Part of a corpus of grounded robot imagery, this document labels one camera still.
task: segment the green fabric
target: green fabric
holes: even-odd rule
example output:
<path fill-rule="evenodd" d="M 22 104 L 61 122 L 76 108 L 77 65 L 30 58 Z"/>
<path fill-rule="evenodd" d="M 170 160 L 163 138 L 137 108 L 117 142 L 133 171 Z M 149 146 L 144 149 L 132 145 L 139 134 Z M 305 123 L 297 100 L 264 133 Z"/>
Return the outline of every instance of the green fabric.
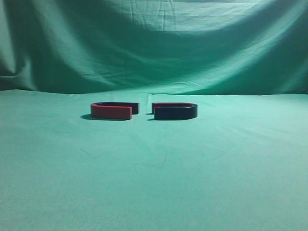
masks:
<path fill-rule="evenodd" d="M 140 102 L 132 120 L 90 103 Z M 152 102 L 199 116 L 152 120 Z M 308 95 L 0 92 L 1 231 L 307 231 Z"/>
<path fill-rule="evenodd" d="M 307 0 L 1 0 L 0 90 L 307 93 Z"/>

